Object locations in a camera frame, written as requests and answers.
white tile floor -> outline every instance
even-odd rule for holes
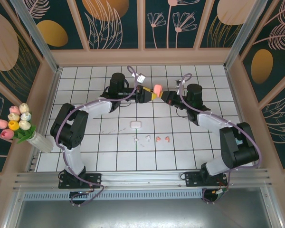
[[[143,85],[161,84],[175,90],[175,80],[185,73],[194,77],[185,85],[199,83],[203,101],[214,113],[239,123],[223,66],[137,66],[138,73],[147,76]],[[57,87],[46,137],[54,141],[49,131],[61,105],[78,105],[95,100],[109,85],[110,77],[122,72],[133,86],[134,78],[125,66],[65,67]],[[144,171],[196,169],[202,163],[220,156],[219,137],[208,130],[179,117],[186,111],[169,107],[161,99],[146,104],[131,103],[113,113],[88,119],[81,156],[87,171]],[[130,128],[130,122],[142,122],[142,128]],[[36,171],[61,171],[64,162],[60,150],[39,155]]]

artificial tulip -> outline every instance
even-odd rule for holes
[[[32,118],[32,115],[29,112],[23,113],[21,115],[21,120],[30,121],[31,118]]]
[[[0,119],[0,129],[5,129],[8,126],[8,122],[6,120]]]
[[[28,121],[25,121],[25,120],[20,120],[19,127],[22,130],[26,131],[26,130],[28,130],[30,128],[30,123]]]
[[[12,106],[12,107],[10,107],[10,108],[9,108],[9,112],[10,112],[10,113],[17,114],[17,115],[20,115],[20,114],[21,114],[21,113],[20,113],[20,110],[19,110],[19,108],[18,108],[17,106]]]
[[[19,119],[20,119],[20,116],[18,115],[18,114],[15,114],[15,113],[10,113],[9,115],[8,115],[8,119],[9,120],[14,120],[14,121],[19,121]]]
[[[13,131],[16,131],[19,129],[19,123],[15,120],[9,121],[9,128]]]
[[[4,129],[0,136],[3,138],[3,139],[11,139],[12,137],[14,137],[14,131],[12,131],[11,129]]]
[[[22,103],[19,106],[19,110],[20,110],[21,114],[29,112],[29,106],[26,103]]]

white tulip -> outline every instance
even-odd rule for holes
[[[20,116],[18,115],[18,114],[15,114],[15,113],[10,113],[9,115],[8,115],[8,119],[9,120],[14,120],[14,121],[19,121],[19,119],[20,119]]]
[[[20,110],[21,114],[29,112],[29,106],[26,103],[22,103],[19,106],[19,110]]]
[[[32,115],[29,112],[23,113],[21,115],[21,120],[30,121],[31,118],[32,118]]]
[[[25,121],[25,120],[20,120],[19,127],[22,130],[26,131],[26,130],[28,130],[30,128],[30,123],[28,121]]]

pink object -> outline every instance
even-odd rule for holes
[[[0,119],[0,129],[5,129],[8,127],[8,122],[6,120]]]
[[[20,110],[19,110],[19,108],[18,108],[17,106],[12,106],[12,107],[10,107],[10,108],[9,108],[9,112],[10,112],[10,113],[17,114],[17,115],[21,115]]]
[[[11,139],[12,137],[14,137],[14,131],[11,129],[5,129],[1,132],[0,136],[3,139]]]
[[[162,91],[162,85],[155,85],[153,92],[157,95],[157,97],[160,97]]]

flower bouquet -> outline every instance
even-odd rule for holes
[[[53,150],[53,143],[36,132],[36,126],[31,124],[32,113],[26,103],[19,107],[9,108],[9,122],[0,119],[0,136],[4,139],[19,139],[17,143],[28,141],[40,151],[48,153]]]

